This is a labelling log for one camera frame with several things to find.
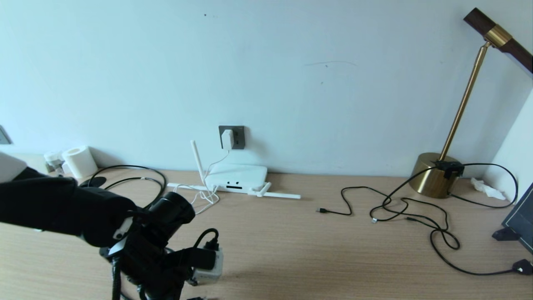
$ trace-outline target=toilet paper roll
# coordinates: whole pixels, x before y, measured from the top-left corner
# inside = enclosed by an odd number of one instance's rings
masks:
[[[76,147],[63,152],[63,159],[76,178],[93,175],[98,170],[87,146]]]

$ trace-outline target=wooden desk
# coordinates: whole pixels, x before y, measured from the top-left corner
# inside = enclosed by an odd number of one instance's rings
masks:
[[[195,172],[165,171],[170,182],[199,184]],[[112,183],[147,171],[103,173]],[[367,185],[389,192],[403,178],[269,175],[276,192],[301,193],[303,199],[256,198],[220,193],[222,200],[170,240],[174,249],[190,247],[206,228],[220,231],[224,272],[214,285],[185,285],[182,299],[195,296],[248,299],[532,299],[533,278],[518,274],[471,276],[446,265],[429,243],[430,229],[398,218],[373,224],[368,211],[382,197],[368,190],[349,191],[352,217],[319,214],[317,207],[345,211],[340,189]],[[147,204],[158,187],[132,181],[113,189]],[[486,199],[465,181],[459,195]],[[192,199],[192,191],[182,191]],[[424,199],[409,187],[397,196]],[[462,243],[459,251],[437,244],[449,260],[467,270],[506,270],[531,254],[518,242],[497,242],[492,233],[510,209],[488,209],[456,199],[430,200],[450,213],[451,231]],[[409,210],[434,216],[438,209],[412,204]],[[110,299],[111,267],[98,249],[73,236],[38,233],[0,225],[1,299]],[[135,288],[125,290],[137,299]]]

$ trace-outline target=wall outlet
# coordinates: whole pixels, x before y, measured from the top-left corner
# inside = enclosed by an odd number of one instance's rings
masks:
[[[2,126],[0,126],[0,145],[1,144],[11,144],[11,141],[7,137],[7,134],[5,133],[4,128],[2,128]]]
[[[233,130],[233,150],[244,149],[244,126],[219,126],[220,146],[222,147],[222,134],[224,130]]]

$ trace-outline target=white power adapter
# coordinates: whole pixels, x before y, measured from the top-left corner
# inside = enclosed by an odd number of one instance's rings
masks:
[[[235,140],[233,138],[233,130],[226,129],[222,133],[222,149],[230,151],[233,149],[233,145],[235,144]]]
[[[215,253],[215,266],[211,270],[195,268],[192,276],[193,282],[196,284],[214,283],[222,276],[222,262],[224,261],[222,248],[219,248]]]

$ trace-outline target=white router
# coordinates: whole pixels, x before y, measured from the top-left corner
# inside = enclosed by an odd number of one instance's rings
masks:
[[[200,173],[202,182],[204,182],[206,186],[183,186],[176,183],[169,183],[167,186],[180,186],[182,188],[191,188],[199,191],[216,190],[232,193],[242,193],[248,195],[255,195],[258,197],[266,196],[290,199],[301,198],[300,195],[296,194],[267,192],[272,184],[270,182],[265,182],[265,180],[267,179],[267,168],[261,165],[216,164],[209,172],[209,174],[205,176],[204,169],[201,165],[200,156],[198,155],[198,148],[196,147],[196,142],[194,140],[191,141],[191,147],[195,155],[198,172]]]

